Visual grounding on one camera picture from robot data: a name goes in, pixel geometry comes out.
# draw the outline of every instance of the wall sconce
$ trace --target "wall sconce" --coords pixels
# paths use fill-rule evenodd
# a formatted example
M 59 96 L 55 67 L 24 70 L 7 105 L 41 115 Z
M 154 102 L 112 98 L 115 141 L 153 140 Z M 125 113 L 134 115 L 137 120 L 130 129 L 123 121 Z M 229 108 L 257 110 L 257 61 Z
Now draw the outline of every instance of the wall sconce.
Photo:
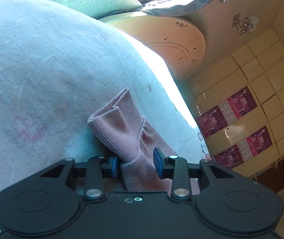
M 232 27 L 237 29 L 238 35 L 243 35 L 244 33 L 250 34 L 254 29 L 256 29 L 259 19 L 256 16 L 246 17 L 244 23 L 240 24 L 240 13 L 233 16 Z

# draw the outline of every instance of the pink garment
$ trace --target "pink garment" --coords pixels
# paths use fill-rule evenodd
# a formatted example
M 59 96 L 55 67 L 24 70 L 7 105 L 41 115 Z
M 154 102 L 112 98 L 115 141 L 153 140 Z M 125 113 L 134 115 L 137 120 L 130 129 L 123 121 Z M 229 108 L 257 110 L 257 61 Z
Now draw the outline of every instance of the pink garment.
M 122 159 L 123 182 L 128 191 L 167 191 L 172 180 L 157 177 L 153 150 L 161 148 L 166 156 L 175 155 L 152 125 L 136 108 L 128 89 L 88 119 L 94 134 Z

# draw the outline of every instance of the pink poster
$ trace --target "pink poster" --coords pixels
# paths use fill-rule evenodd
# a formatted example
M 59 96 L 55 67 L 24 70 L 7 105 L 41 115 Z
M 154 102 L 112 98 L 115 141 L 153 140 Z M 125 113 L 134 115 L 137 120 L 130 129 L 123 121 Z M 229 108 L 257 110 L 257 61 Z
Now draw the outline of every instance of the pink poster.
M 226 119 L 218 106 L 198 116 L 196 121 L 205 138 L 227 126 Z
M 214 156 L 214 158 L 217 163 L 228 169 L 232 169 L 244 162 L 240 154 L 240 149 L 238 148 L 237 145 L 234 145 L 226 149 L 222 153 L 219 153 L 217 156 Z
M 258 155 L 261 151 L 272 145 L 271 136 L 266 126 L 246 138 L 246 142 L 253 156 Z
M 226 100 L 237 119 L 243 117 L 257 107 L 257 104 L 247 87 L 244 87 Z
M 224 167 L 232 169 L 258 155 L 271 145 L 272 140 L 265 126 L 238 144 L 215 155 L 214 159 Z
M 204 138 L 208 138 L 234 123 L 255 107 L 257 104 L 251 92 L 247 87 L 244 87 L 216 107 L 198 116 L 196 122 Z

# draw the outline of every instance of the circular cover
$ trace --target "circular cover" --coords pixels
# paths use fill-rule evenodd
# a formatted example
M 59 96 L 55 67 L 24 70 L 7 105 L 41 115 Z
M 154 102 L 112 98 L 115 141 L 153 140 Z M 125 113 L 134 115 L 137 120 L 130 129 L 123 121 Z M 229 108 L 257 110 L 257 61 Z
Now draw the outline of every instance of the circular cover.
M 185 19 L 131 12 L 100 21 L 129 34 L 159 54 L 175 78 L 181 78 L 189 65 L 195 69 L 203 58 L 204 36 Z

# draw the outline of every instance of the folded cloth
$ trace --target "folded cloth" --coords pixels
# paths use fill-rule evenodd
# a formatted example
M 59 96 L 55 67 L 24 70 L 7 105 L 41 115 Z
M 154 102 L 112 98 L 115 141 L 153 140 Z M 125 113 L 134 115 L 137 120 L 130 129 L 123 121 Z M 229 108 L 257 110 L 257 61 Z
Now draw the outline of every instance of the folded cloth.
M 161 180 L 153 164 L 153 150 L 175 155 L 147 119 L 136 108 L 129 89 L 122 90 L 88 119 L 93 133 L 123 161 L 121 171 L 128 191 L 167 191 L 172 181 Z

